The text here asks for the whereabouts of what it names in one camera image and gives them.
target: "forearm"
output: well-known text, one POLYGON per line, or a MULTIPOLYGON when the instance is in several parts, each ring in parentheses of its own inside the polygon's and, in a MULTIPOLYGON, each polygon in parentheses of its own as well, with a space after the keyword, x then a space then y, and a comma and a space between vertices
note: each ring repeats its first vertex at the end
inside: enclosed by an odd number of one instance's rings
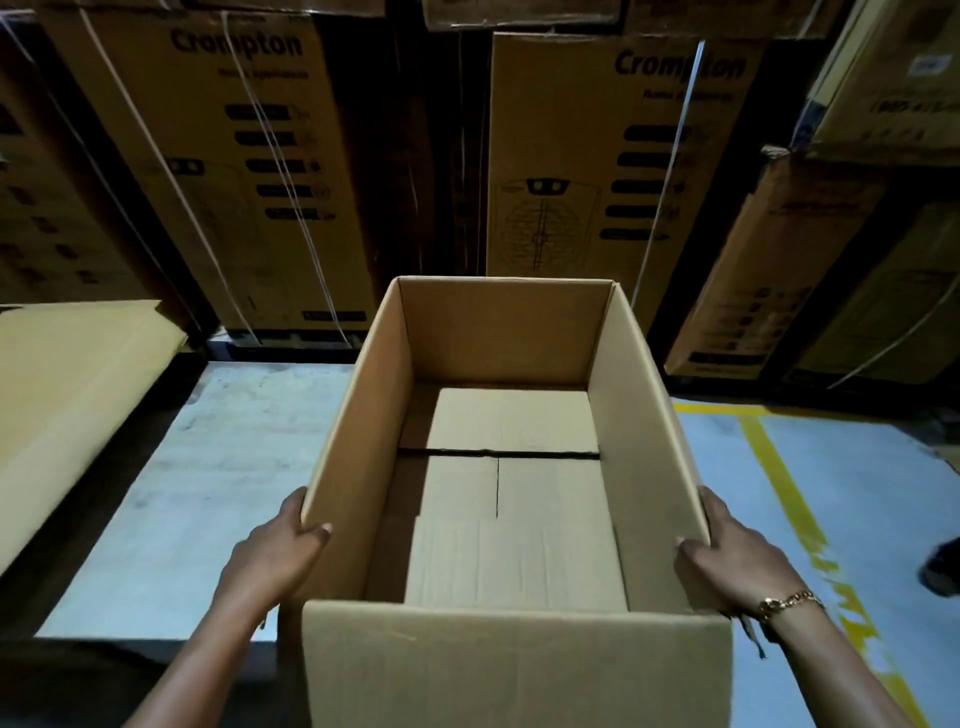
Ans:
POLYGON ((214 604, 127 728, 209 728, 227 702, 256 624, 214 604))
POLYGON ((909 728, 910 721, 816 604, 771 619, 818 728, 909 728))

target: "brown cardboard carton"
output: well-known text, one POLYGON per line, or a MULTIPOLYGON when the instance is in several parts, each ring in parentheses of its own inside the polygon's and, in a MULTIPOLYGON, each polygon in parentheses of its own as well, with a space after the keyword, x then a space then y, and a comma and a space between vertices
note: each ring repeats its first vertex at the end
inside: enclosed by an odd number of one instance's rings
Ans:
POLYGON ((314 724, 726 726, 731 628, 675 570, 697 482, 619 285, 395 280, 302 511, 338 534, 300 594, 314 724), (493 517, 427 502, 494 478, 493 517))
POLYGON ((0 303, 162 298, 185 326, 190 313, 6 33, 0 60, 0 303))
POLYGON ((0 308, 0 573, 183 343, 156 303, 0 308))
POLYGON ((375 311, 372 282, 309 16, 88 13, 211 255, 78 14, 47 9, 40 19, 231 335, 247 340, 250 328, 261 341, 343 342, 239 62, 271 120, 340 324, 351 341, 362 337, 375 311))
POLYGON ((876 163, 960 160, 960 3, 857 4, 811 90, 794 146, 876 163))
POLYGON ((237 8, 253 11, 326 12, 336 15, 383 17, 387 14, 386 0, 228 0, 223 3, 198 0, 199 8, 237 8))
POLYGON ((824 37, 843 0, 631 0, 627 33, 696 38, 824 37))
POLYGON ((770 161, 686 318, 666 372, 756 379, 885 189, 879 171, 783 155, 770 161))
POLYGON ((804 352, 788 381, 926 384, 960 357, 960 205, 930 203, 804 352))
POLYGON ((619 0, 423 0, 427 28, 448 31, 506 25, 615 23, 619 0))
MULTIPOLYGON (((5 2, 10 8, 37 8, 44 5, 62 5, 57 0, 13 0, 5 2)), ((157 11, 180 10, 184 6, 191 8, 209 8, 219 10, 251 10, 281 12, 324 12, 337 15, 358 15, 361 17, 383 17, 386 14, 386 0, 227 0, 223 3, 204 0, 86 0, 84 7, 142 8, 157 11)))
POLYGON ((613 279, 653 321, 764 44, 707 44, 650 240, 697 44, 497 34, 487 272, 613 279))

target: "crompton logo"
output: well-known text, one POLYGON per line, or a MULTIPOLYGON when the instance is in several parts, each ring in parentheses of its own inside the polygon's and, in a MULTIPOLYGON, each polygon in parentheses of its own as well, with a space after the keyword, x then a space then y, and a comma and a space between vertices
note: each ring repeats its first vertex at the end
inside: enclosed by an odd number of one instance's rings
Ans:
MULTIPOLYGON (((613 64, 621 76, 676 76, 686 81, 693 71, 693 56, 638 56, 629 48, 617 54, 613 64)), ((707 53, 700 59, 697 75, 703 78, 738 79, 747 71, 747 60, 740 57, 715 57, 707 53)))
MULTIPOLYGON (((302 56, 303 46, 296 36, 268 36, 262 31, 248 36, 230 34, 233 49, 242 53, 249 61, 253 56, 302 56)), ((174 48, 184 53, 223 53, 229 55, 230 44, 226 36, 211 36, 185 31, 183 28, 174 28, 170 31, 170 41, 174 48)))

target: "hand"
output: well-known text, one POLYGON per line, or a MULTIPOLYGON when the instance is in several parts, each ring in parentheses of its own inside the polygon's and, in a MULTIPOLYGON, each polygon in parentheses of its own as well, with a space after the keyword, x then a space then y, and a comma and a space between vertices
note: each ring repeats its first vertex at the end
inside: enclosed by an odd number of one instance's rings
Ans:
POLYGON ((330 523, 303 528, 300 509, 305 496, 306 488, 298 488, 283 501, 276 516, 233 547, 211 608, 239 612, 254 619, 256 626, 297 589, 333 532, 330 523))
POLYGON ((763 599, 785 599, 806 589, 783 552, 731 516, 727 504, 707 486, 700 487, 700 500, 713 546, 688 540, 680 551, 736 613, 759 617, 763 599))

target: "white plastic strap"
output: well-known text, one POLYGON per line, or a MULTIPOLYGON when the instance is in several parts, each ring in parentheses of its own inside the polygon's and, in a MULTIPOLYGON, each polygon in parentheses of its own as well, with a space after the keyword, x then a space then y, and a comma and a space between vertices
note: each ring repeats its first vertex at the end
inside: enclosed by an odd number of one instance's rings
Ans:
POLYGON ((647 238, 647 247, 643 251, 643 261, 640 263, 640 272, 636 276, 634 295, 630 298, 630 308, 636 308, 636 297, 640 294, 640 282, 643 281, 643 274, 647 269, 647 260, 650 259, 650 250, 653 248, 654 240, 656 240, 655 235, 657 234, 657 222, 660 220, 660 210, 663 208, 663 200, 666 198, 667 190, 670 188, 670 176, 673 174, 674 162, 677 161, 677 152, 680 150, 680 140, 684 136, 686 113, 690 109, 690 99, 693 97, 693 86, 697 80, 697 71, 700 70, 700 59, 704 55, 704 47, 706 45, 707 42, 705 40, 697 43, 697 54, 693 57, 693 66, 690 68, 690 79, 686 82, 684 105, 680 108, 680 121, 677 122, 677 135, 673 139, 673 149, 670 150, 670 161, 666 165, 666 175, 663 178, 663 189, 660 191, 657 211, 654 212, 654 223, 650 226, 650 237, 647 238))
POLYGON ((113 61, 110 60, 110 56, 107 53, 107 49, 104 48, 104 44, 100 41, 100 36, 97 35, 96 29, 93 27, 93 23, 90 22, 89 16, 86 14, 86 10, 79 8, 80 17, 84 20, 84 25, 86 26, 86 31, 90 36, 90 39, 93 41, 93 44, 97 48, 97 52, 100 54, 100 58, 103 59, 104 64, 107 66, 107 69, 110 72, 110 76, 113 77, 113 81, 116 83, 117 88, 120 90, 120 93, 124 97, 124 101, 127 102, 127 106, 130 108, 133 118, 136 119, 137 125, 140 127, 140 131, 143 132, 144 137, 147 140, 147 143, 150 145, 151 150, 156 157, 156 161, 159 162, 160 167, 167 175, 167 179, 170 181, 170 184, 173 186, 174 191, 177 193, 178 199, 180 199, 180 204, 183 206, 183 209, 186 211, 187 217, 190 218, 190 222, 193 224, 193 228, 196 231, 198 237, 200 237, 201 242, 204 244, 206 249, 206 254, 210 256, 210 260, 213 261, 213 266, 217 271, 217 275, 220 276, 220 281, 224 285, 224 290, 227 291, 227 297, 230 299, 230 303, 233 304, 233 309, 237 312, 237 316, 240 317, 240 321, 243 324, 244 328, 250 333, 250 336, 253 337, 253 340, 257 344, 260 343, 260 340, 256 337, 256 334, 253 333, 253 328, 250 323, 247 321, 247 317, 243 315, 243 311, 240 310, 240 306, 237 304, 236 299, 233 297, 233 291, 230 290, 229 283, 227 283, 227 277, 224 275, 223 269, 220 267, 220 261, 217 260, 216 254, 213 253, 213 248, 210 247, 209 241, 206 239, 206 233, 204 232, 203 227, 201 227, 200 222, 197 220, 197 216, 193 212, 193 208, 190 206, 190 203, 187 202, 186 195, 183 194, 183 190, 180 189, 180 184, 177 182, 177 178, 174 176, 174 173, 170 171, 170 167, 167 164, 167 160, 163 157, 163 153, 160 152, 160 148, 156 146, 154 137, 150 134, 150 129, 147 128, 147 123, 143 120, 143 117, 140 115, 140 112, 136 108, 136 104, 133 102, 133 98, 130 93, 127 91, 127 87, 124 85, 123 80, 120 78, 120 74, 117 73, 116 67, 113 65, 113 61))
MULTIPOLYGON (((487 54, 487 64, 485 72, 487 78, 491 74, 491 59, 493 55, 493 49, 490 49, 490 52, 487 54)), ((486 92, 485 89, 481 89, 483 94, 483 101, 480 105, 480 146, 477 148, 477 247, 476 251, 473 254, 473 265, 474 265, 474 275, 482 276, 485 271, 480 270, 480 248, 483 245, 483 230, 484 230, 484 219, 483 219, 483 198, 484 196, 480 193, 480 190, 484 188, 483 185, 483 171, 486 160, 483 156, 484 144, 486 143, 487 137, 487 124, 489 123, 489 118, 487 115, 487 103, 490 100, 490 94, 486 92)))
MULTIPOLYGON (((7 33, 10 35, 14 45, 16 45, 17 49, 20 51, 23 57, 33 65, 36 65, 36 61, 34 60, 34 57, 30 54, 30 51, 27 50, 26 46, 24 46, 23 43, 20 41, 19 36, 16 34, 16 31, 13 29, 13 26, 9 22, 9 18, 11 17, 17 18, 17 17, 25 17, 25 16, 33 16, 33 15, 34 15, 33 11, 0 11, 0 23, 3 24, 3 27, 6 29, 7 33)), ((169 276, 167 276, 167 273, 163 269, 163 266, 160 265, 160 261, 156 259, 156 256, 154 255, 154 251, 151 250, 149 245, 147 245, 147 242, 143 239, 143 236, 140 234, 140 230, 137 228, 137 226, 133 224, 133 220, 131 219, 130 215, 127 213, 127 210, 123 207, 123 205, 120 204, 120 200, 117 199, 116 194, 114 194, 113 192, 113 188, 110 186, 110 183, 107 181, 107 176, 104 175, 103 170, 100 169, 100 165, 97 163, 97 159, 93 156, 93 154, 87 148, 84 138, 80 136, 80 132, 78 132, 76 127, 73 126, 73 122, 70 121, 70 117, 67 116, 66 111, 63 110, 63 107, 60 105, 60 102, 57 100, 57 97, 50 92, 49 88, 46 88, 45 90, 47 93, 47 97, 50 99, 51 103, 54 105, 54 109, 57 110, 57 114, 60 115, 60 118, 63 120, 63 123, 66 125, 69 132, 73 134, 74 139, 77 141, 77 143, 80 145, 81 150, 83 150, 84 154, 86 155, 86 159, 87 161, 90 162, 90 166, 93 167, 93 171, 96 173, 97 179, 100 180, 100 183, 103 185, 104 189, 107 191, 107 194, 110 196, 110 198, 113 200, 113 203, 116 205, 117 209, 120 211, 120 215, 121 217, 123 217, 124 221, 127 223, 127 227, 133 232, 133 235, 136 237, 137 241, 139 241, 140 246, 147 252, 147 255, 150 257, 150 260, 154 262, 156 269, 170 283, 171 290, 173 290, 174 295, 176 295, 177 298, 180 300, 180 303, 183 304, 183 308, 184 310, 186 310, 187 315, 190 317, 193 323, 197 325, 197 330, 201 330, 203 327, 201 327, 201 324, 197 318, 197 315, 193 312, 193 309, 190 308, 190 304, 186 301, 186 299, 180 294, 180 291, 178 290, 174 282, 170 279, 169 276)))
POLYGON ((320 256, 317 254, 317 247, 314 245, 313 236, 310 234, 310 227, 306 224, 306 220, 303 217, 303 210, 300 208, 300 199, 297 195, 297 189, 294 187, 293 178, 290 176, 290 170, 287 168, 287 160, 283 155, 283 150, 280 148, 279 143, 276 141, 276 136, 274 135, 274 130, 270 124, 270 120, 267 118, 267 113, 263 110, 259 99, 257 99, 250 83, 247 81, 247 74, 244 71, 243 66, 240 65, 240 59, 237 57, 236 50, 233 47, 233 40, 230 38, 228 24, 229 11, 221 11, 220 15, 223 19, 224 37, 227 39, 227 47, 230 49, 230 55, 233 57, 233 64, 236 66, 237 73, 240 76, 240 82, 243 84, 244 90, 247 92, 247 97, 250 99, 250 103, 253 106, 253 113, 256 114, 256 120, 260 123, 260 130, 267 139, 267 146, 270 148, 270 154, 274 158, 276 170, 279 172, 280 179, 283 181, 283 187, 287 191, 287 197, 290 199, 290 204, 294 208, 294 213, 297 216, 297 222, 300 223, 300 232, 303 234, 303 239, 306 242, 307 250, 310 253, 310 259, 313 262, 314 272, 317 274, 317 279, 320 281, 321 289, 323 289, 324 300, 326 301, 327 307, 330 309, 330 317, 333 319, 333 325, 337 328, 337 331, 340 332, 344 343, 353 348, 350 340, 344 333, 343 328, 340 326, 340 319, 337 318, 337 309, 333 303, 333 297, 330 295, 330 289, 326 284, 324 268, 320 264, 320 256))
POLYGON ((816 0, 816 2, 813 3, 813 7, 810 8, 810 12, 806 14, 804 24, 800 26, 800 30, 797 32, 797 40, 803 40, 806 37, 806 32, 810 30, 810 26, 813 25, 813 21, 817 19, 817 13, 820 12, 820 8, 823 4, 824 0, 816 0))
POLYGON ((892 344, 889 344, 888 346, 886 346, 885 348, 883 348, 880 352, 878 352, 878 353, 874 354, 873 356, 871 356, 869 359, 867 359, 865 362, 863 362, 863 364, 861 364, 860 366, 858 366, 858 367, 857 367, 856 369, 854 369, 852 372, 850 372, 850 373, 848 373, 848 374, 846 374, 846 375, 841 376, 839 379, 837 379, 835 382, 833 382, 827 389, 833 389, 833 388, 835 388, 835 387, 839 387, 841 384, 843 384, 843 383, 844 383, 845 381, 847 381, 848 379, 851 379, 851 378, 853 378, 854 376, 857 376, 858 374, 860 374, 860 372, 862 372, 863 370, 867 369, 868 367, 871 367, 871 366, 873 366, 874 364, 876 364, 881 358, 883 358, 884 356, 886 356, 888 353, 890 353, 891 351, 893 351, 896 347, 898 347, 900 344, 902 344, 904 341, 906 341, 908 338, 910 338, 910 337, 914 334, 914 332, 917 331, 917 329, 919 329, 919 328, 920 328, 921 326, 923 326, 927 321, 930 320, 930 317, 933 316, 933 314, 937 312, 937 310, 940 308, 940 306, 942 306, 944 303, 946 303, 947 301, 949 301, 950 298, 952 298, 953 294, 956 293, 956 290, 957 290, 957 286, 958 286, 958 285, 960 285, 960 273, 956 274, 956 275, 953 277, 953 280, 950 282, 950 285, 947 287, 947 290, 944 292, 944 295, 941 296, 940 299, 937 301, 937 303, 935 303, 935 304, 933 305, 933 307, 930 308, 930 310, 925 313, 925 315, 923 316, 923 318, 922 318, 920 321, 918 321, 918 322, 917 322, 916 324, 914 324, 912 327, 910 327, 909 329, 907 329, 906 332, 905 332, 903 335, 900 336, 900 338, 898 338, 898 339, 897 339, 896 341, 894 341, 892 344))

